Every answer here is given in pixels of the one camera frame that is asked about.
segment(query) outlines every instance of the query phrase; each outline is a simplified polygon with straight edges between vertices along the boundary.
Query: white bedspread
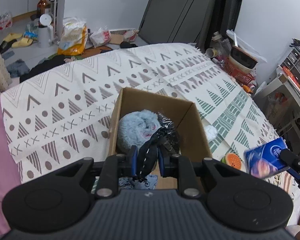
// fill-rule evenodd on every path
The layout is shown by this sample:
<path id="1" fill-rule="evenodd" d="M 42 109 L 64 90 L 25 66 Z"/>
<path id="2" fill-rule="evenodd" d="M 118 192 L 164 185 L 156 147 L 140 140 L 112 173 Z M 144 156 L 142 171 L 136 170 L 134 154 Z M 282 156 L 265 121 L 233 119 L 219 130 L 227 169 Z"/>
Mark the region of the white bedspread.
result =
<path id="1" fill-rule="evenodd" d="M 214 158 L 277 138 L 252 99 L 190 45 L 114 50 L 39 74 L 1 95 L 9 149 L 22 182 L 83 157 L 107 155 L 108 128 L 122 87 L 196 102 L 203 125 L 218 130 Z"/>

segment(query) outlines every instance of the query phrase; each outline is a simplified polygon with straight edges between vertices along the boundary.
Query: black slipper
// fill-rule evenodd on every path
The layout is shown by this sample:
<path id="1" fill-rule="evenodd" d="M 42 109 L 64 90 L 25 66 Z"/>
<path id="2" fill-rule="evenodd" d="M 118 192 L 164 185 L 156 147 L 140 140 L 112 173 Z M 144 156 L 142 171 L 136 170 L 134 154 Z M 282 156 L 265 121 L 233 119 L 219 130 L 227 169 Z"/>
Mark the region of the black slipper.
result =
<path id="1" fill-rule="evenodd" d="M 127 41 L 123 41 L 120 43 L 120 48 L 121 49 L 129 49 L 129 48 L 135 48 L 138 47 L 136 44 L 129 43 Z"/>
<path id="2" fill-rule="evenodd" d="M 5 53 L 8 49 L 10 49 L 12 44 L 15 43 L 16 41 L 17 41 L 16 39 L 9 42 L 3 41 L 0 45 L 0 54 Z"/>

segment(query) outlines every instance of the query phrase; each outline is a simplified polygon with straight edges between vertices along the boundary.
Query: orange item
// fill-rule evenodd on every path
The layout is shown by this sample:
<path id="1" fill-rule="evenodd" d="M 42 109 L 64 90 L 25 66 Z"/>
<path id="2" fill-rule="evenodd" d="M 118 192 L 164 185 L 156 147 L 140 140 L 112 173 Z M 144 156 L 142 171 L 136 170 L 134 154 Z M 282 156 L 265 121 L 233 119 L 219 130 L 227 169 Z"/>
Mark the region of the orange item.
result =
<path id="1" fill-rule="evenodd" d="M 243 90 L 246 91 L 247 93 L 252 93 L 250 87 L 248 87 L 247 85 L 243 85 L 242 88 L 243 88 Z"/>
<path id="2" fill-rule="evenodd" d="M 281 98 L 281 97 L 282 97 L 282 93 L 280 93 L 280 92 L 275 93 L 275 98 Z"/>
<path id="3" fill-rule="evenodd" d="M 41 15 L 44 14 L 47 5 L 48 5 L 47 0 L 42 0 L 42 3 L 41 3 Z"/>
<path id="4" fill-rule="evenodd" d="M 282 69 L 285 72 L 285 74 L 289 76 L 292 79 L 292 81 L 296 84 L 296 86 L 300 89 L 300 84 L 298 83 L 294 75 L 291 73 L 291 71 L 287 67 L 282 67 Z"/>
<path id="5" fill-rule="evenodd" d="M 237 170 L 241 169 L 241 160 L 239 156 L 235 153 L 227 153 L 221 161 Z"/>
<path id="6" fill-rule="evenodd" d="M 37 4 L 37 18 L 40 18 L 41 16 L 41 4 L 42 4 L 42 0 L 40 0 Z"/>

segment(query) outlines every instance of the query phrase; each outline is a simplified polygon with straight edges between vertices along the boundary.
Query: white wall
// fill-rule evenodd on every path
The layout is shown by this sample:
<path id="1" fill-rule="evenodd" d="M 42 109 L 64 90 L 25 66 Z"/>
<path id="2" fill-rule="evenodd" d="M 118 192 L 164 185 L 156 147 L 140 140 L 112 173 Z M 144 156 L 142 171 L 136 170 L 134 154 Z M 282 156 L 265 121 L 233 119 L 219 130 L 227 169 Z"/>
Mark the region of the white wall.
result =
<path id="1" fill-rule="evenodd" d="M 235 32 L 267 60 L 257 65 L 257 82 L 266 81 L 288 49 L 300 40 L 300 0 L 242 0 Z"/>
<path id="2" fill-rule="evenodd" d="M 85 18 L 92 31 L 105 26 L 139 28 L 147 3 L 148 0 L 65 0 L 64 17 Z"/>

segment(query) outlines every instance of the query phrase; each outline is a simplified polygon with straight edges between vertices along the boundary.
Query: cardboard box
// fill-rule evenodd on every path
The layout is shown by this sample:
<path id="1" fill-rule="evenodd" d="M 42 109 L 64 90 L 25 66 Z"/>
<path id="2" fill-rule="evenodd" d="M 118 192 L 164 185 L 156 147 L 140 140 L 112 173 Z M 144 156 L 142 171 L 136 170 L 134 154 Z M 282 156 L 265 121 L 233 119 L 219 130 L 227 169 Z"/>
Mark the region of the cardboard box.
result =
<path id="1" fill-rule="evenodd" d="M 111 34 L 110 44 L 120 45 L 123 42 L 123 35 L 121 34 Z"/>
<path id="2" fill-rule="evenodd" d="M 119 120 L 128 113 L 143 109 L 162 113 L 174 122 L 180 135 L 182 155 L 193 162 L 201 162 L 204 157 L 212 156 L 195 103 L 132 88 L 121 89 L 115 103 L 111 117 L 109 155 L 116 154 Z M 153 174 L 159 177 L 156 188 L 177 187 L 176 179 L 160 177 L 158 166 Z"/>

